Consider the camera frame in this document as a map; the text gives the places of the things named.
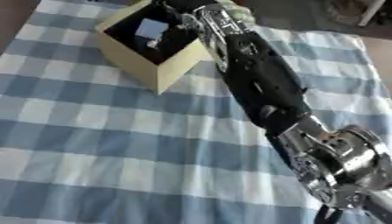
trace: cardboard box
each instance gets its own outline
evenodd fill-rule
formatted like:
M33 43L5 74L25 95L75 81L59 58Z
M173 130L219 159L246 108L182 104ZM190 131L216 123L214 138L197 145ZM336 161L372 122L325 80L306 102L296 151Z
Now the cardboard box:
M128 8L119 10L114 16L96 26L101 51L115 65L138 78L145 86L162 94L171 84L184 75L200 60L210 60L205 47L196 38L182 50L162 63L156 64L146 59L135 49L126 46L110 36L108 30L125 19L150 6L151 0L143 0Z

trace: silver metal part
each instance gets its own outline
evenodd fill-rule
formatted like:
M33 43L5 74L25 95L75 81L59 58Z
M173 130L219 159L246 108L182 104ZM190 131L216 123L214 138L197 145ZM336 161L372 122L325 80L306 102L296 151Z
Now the silver metal part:
M218 68L225 73L228 70L228 49L225 37L248 31L245 24L232 17L220 4L210 4L198 8L193 13L201 23L199 37L215 59Z
M391 186L387 148L371 131L350 125L330 132L310 116L279 139L299 181L329 207L362 207L368 193Z
M246 33L248 28L220 4L202 6L192 14L182 15L165 1L164 7L186 29L199 34L200 41L225 73L228 70L225 37ZM245 44L241 51L252 54L255 49ZM261 113L269 116L276 110L266 106ZM391 159L386 145L373 132L354 125L330 131L317 117L308 116L277 139L287 152L298 180L325 205L339 209L362 207L385 222L392 219L392 193L381 196L377 193L392 187Z

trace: plaid tablecloth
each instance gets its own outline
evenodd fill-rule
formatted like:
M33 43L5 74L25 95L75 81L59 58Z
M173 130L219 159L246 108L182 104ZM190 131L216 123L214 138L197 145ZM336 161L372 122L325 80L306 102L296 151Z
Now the plaid tablecloth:
M319 203L212 61L156 96L102 57L94 27L116 8L42 0L0 58L0 223L312 223ZM392 146L388 91L359 38L255 29L310 87L315 115Z

